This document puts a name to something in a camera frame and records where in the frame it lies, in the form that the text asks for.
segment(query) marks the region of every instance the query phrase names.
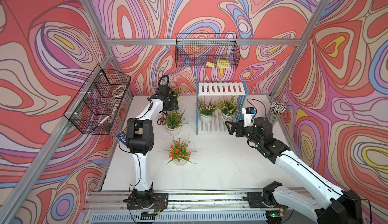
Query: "scissors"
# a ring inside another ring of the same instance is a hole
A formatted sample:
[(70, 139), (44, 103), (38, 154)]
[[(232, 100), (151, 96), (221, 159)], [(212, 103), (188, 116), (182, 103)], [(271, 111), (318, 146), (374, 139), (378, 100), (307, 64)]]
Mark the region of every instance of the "scissors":
[(164, 118), (164, 113), (162, 112), (162, 117), (158, 119), (157, 121), (158, 125), (165, 125), (166, 119)]

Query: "patterned wallpaper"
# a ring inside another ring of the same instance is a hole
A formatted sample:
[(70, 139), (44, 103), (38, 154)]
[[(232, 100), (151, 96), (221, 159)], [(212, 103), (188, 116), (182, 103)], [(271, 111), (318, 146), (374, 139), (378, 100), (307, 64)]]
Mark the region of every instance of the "patterned wallpaper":
[[(299, 38), (319, 0), (92, 0), (110, 38), (175, 38), (176, 33), (236, 32), (239, 38)], [(269, 93), (293, 47), (241, 46), (237, 69), (176, 68), (174, 46), (117, 46), (133, 94), (153, 94), (168, 74), (195, 94), (197, 81), (245, 81)]]
[(103, 57), (79, 1), (0, 0), (0, 205)]
[(278, 96), (303, 160), (369, 199), (376, 224), (388, 223), (387, 20), (388, 0), (332, 0)]
[(240, 38), (298, 38), (318, 1), (92, 0), (110, 38), (229, 31)]
[[(0, 0), (0, 205), (104, 55), (79, 0)], [(74, 223), (113, 138), (72, 127), (13, 224)]]

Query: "black wire basket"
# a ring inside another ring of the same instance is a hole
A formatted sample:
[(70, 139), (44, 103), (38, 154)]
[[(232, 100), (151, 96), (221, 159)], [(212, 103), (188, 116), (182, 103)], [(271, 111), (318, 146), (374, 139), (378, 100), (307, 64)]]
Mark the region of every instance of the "black wire basket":
[(74, 112), (64, 116), (82, 134), (109, 135), (130, 82), (131, 77), (120, 71), (100, 69)]
[(236, 68), (239, 64), (236, 33), (179, 33), (175, 39), (177, 67)]

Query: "vent grille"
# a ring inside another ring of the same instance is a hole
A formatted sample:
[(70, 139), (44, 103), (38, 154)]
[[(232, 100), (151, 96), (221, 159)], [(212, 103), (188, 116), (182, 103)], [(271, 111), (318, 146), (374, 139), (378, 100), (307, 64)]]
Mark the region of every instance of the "vent grille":
[[(132, 213), (136, 222), (149, 222), (140, 219), (140, 213)], [(157, 215), (155, 222), (182, 222), (182, 221), (266, 221), (264, 210), (237, 210), (237, 211), (185, 211), (162, 212)], [(132, 221), (128, 213), (105, 212), (94, 213), (92, 223), (107, 224)]]

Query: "white flower pot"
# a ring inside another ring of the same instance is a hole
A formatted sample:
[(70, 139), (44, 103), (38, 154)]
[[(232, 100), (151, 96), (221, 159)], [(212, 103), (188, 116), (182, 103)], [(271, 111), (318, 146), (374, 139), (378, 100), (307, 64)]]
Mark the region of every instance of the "white flower pot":
[(202, 114), (199, 114), (199, 120), (203, 124), (208, 124), (208, 123), (211, 122), (211, 120), (213, 120), (213, 116), (212, 115), (202, 115)]
[(177, 128), (175, 129), (170, 129), (167, 125), (166, 125), (166, 129), (167, 129), (167, 133), (170, 135), (170, 136), (179, 136), (179, 133), (180, 133), (180, 126), (178, 126)]
[(180, 161), (180, 162), (178, 162), (177, 160), (174, 160), (173, 162), (174, 162), (175, 165), (177, 165), (177, 166), (183, 166), (183, 165), (185, 165), (185, 164), (187, 163), (186, 160), (182, 160), (182, 161)]
[(225, 121), (233, 121), (232, 115), (226, 115), (222, 111), (221, 111), (221, 115), (222, 115), (222, 117), (221, 117), (222, 122), (225, 123)]

